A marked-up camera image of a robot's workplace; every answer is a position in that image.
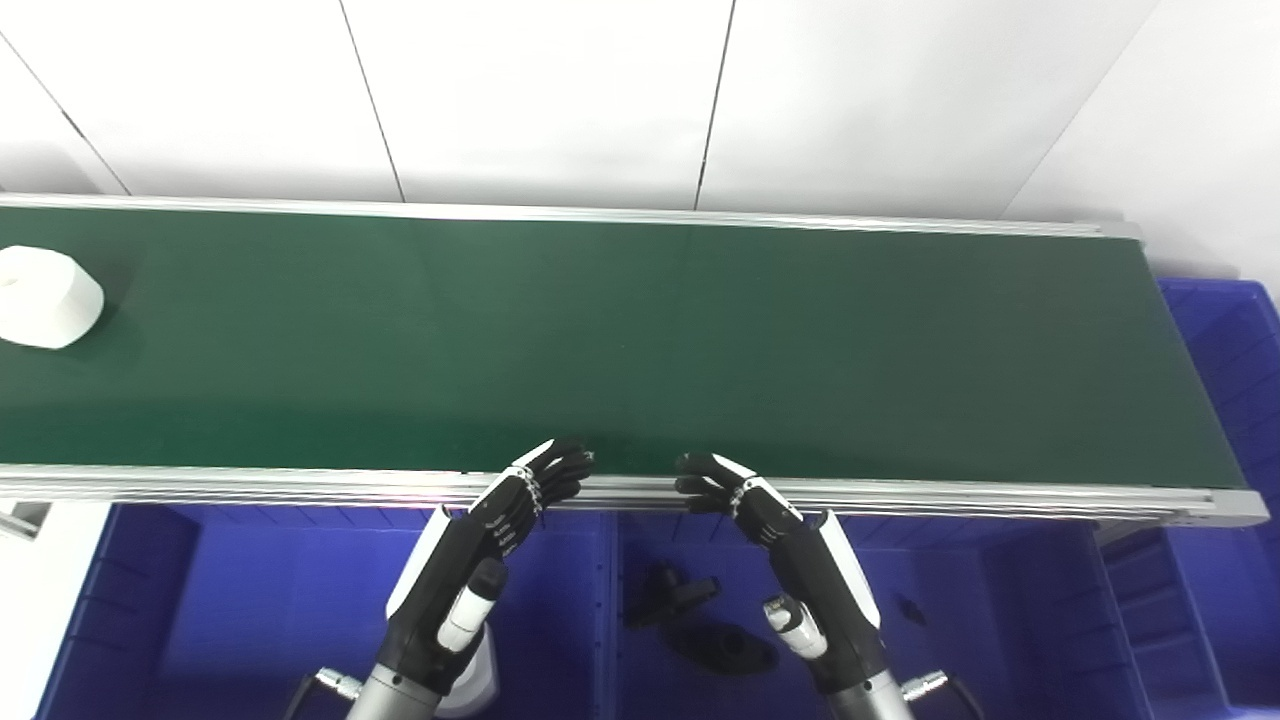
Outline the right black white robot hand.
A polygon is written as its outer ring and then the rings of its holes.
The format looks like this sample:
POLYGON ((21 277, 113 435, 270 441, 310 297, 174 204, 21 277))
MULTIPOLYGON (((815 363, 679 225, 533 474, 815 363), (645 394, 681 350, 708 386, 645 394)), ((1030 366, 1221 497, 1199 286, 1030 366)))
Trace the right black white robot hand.
POLYGON ((765 603, 774 632, 822 694, 868 691, 887 671, 878 610, 838 519, 809 521, 764 477, 718 454, 685 454, 675 488, 691 512, 718 512, 760 546, 782 593, 765 603))

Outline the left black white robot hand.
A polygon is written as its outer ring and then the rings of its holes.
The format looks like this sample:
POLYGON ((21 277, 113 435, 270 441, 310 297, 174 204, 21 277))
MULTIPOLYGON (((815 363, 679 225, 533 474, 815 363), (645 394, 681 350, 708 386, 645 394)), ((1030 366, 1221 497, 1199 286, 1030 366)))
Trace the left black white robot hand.
POLYGON ((417 705, 448 696, 472 662, 506 583, 506 559, 550 506, 575 497, 595 466, 572 439, 548 439, 512 461, 461 512, 431 512, 388 600, 388 625, 364 689, 417 705))

